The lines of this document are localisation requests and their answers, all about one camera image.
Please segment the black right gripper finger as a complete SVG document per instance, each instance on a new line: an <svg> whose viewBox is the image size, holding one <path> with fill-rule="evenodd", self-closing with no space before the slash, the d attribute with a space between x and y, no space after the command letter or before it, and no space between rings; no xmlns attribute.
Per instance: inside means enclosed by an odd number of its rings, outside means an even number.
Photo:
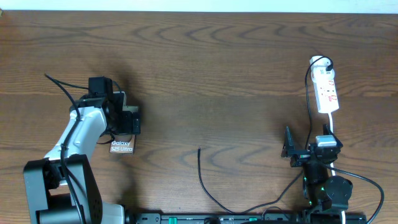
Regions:
<svg viewBox="0 0 398 224"><path fill-rule="evenodd" d="M284 145L282 147L281 157L292 157L295 152L295 145L292 134L288 126L284 131Z"/></svg>
<svg viewBox="0 0 398 224"><path fill-rule="evenodd" d="M324 135L335 136L333 134L333 131L330 129L329 125L327 125L327 124L323 124L323 134Z"/></svg>

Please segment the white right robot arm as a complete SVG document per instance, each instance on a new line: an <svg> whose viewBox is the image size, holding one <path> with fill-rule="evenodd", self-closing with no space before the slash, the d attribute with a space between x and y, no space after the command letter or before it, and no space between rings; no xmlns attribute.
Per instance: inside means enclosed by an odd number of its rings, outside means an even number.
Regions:
<svg viewBox="0 0 398 224"><path fill-rule="evenodd" d="M301 167L305 180L305 195L310 207L302 212L305 223L316 223L321 219L341 223L341 213L348 209L353 184L350 180L328 173L330 164L335 162L343 144L327 125L316 142L301 149L294 143L289 128L284 131L284 145L281 156L290 158L291 167Z"/></svg>

